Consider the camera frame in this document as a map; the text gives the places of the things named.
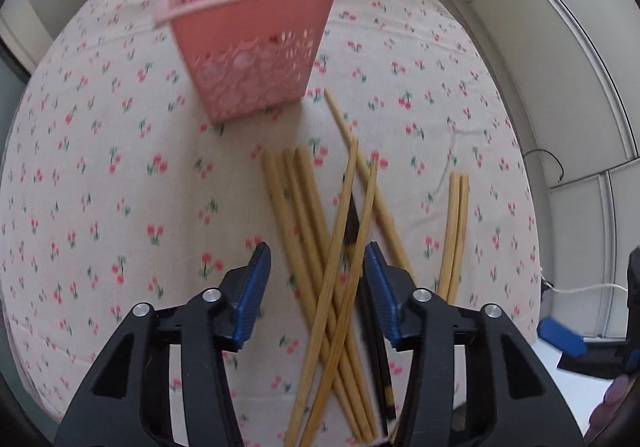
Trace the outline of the black lacquered chopstick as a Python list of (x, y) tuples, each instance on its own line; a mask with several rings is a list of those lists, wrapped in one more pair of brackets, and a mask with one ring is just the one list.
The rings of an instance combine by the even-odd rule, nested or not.
[(355, 301), (362, 326), (362, 338), (369, 357), (382, 432), (384, 436), (388, 436), (388, 427), (396, 419), (392, 377), (383, 333), (375, 314), (369, 283), (364, 275), (360, 276)]

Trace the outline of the pink perforated plastic basket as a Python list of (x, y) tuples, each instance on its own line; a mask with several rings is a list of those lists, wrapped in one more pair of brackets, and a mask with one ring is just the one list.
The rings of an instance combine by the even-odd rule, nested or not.
[(155, 0), (210, 121), (303, 97), (334, 0)]

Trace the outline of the cherry print tablecloth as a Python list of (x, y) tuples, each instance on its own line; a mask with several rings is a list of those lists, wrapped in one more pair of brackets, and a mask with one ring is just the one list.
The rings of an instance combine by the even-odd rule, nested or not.
[(20, 379), (61, 418), (135, 303), (186, 303), (272, 251), (262, 311), (224, 356), (242, 436), (277, 446), (308, 329), (262, 169), (306, 148), (333, 218), (348, 152), (378, 187), (418, 285), (435, 289), (448, 179), (470, 178), (459, 305), (500, 305), (527, 340), (539, 319), (532, 195), (498, 89), (439, 0), (336, 0), (301, 100), (213, 125), (153, 0), (88, 0), (43, 57), (14, 118), (1, 181), (1, 289)]

